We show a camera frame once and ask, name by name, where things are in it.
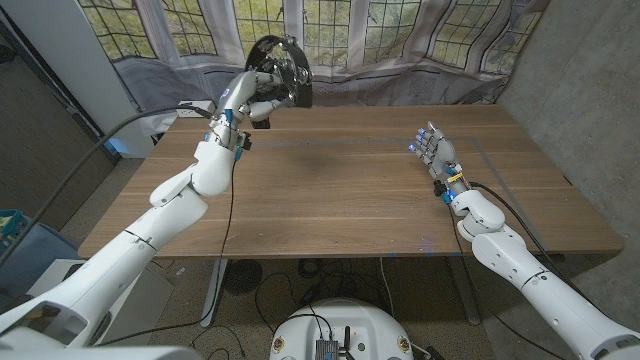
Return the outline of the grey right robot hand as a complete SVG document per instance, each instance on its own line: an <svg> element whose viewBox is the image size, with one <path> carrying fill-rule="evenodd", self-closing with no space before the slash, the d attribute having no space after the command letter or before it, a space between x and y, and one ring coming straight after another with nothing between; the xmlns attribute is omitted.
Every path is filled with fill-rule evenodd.
<svg viewBox="0 0 640 360"><path fill-rule="evenodd" d="M426 165L434 180L449 186L461 179L462 169L455 148L433 122L418 130L408 150Z"/></svg>

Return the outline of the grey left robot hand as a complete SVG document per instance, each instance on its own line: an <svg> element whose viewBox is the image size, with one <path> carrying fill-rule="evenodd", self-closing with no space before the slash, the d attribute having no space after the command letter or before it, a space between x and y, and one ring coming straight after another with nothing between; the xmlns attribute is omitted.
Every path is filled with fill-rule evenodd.
<svg viewBox="0 0 640 360"><path fill-rule="evenodd" d="M292 107L293 96L279 75L246 71L238 74L223 91L214 115L221 117L231 109L228 121L241 122L247 117L251 122L266 120L280 107Z"/></svg>

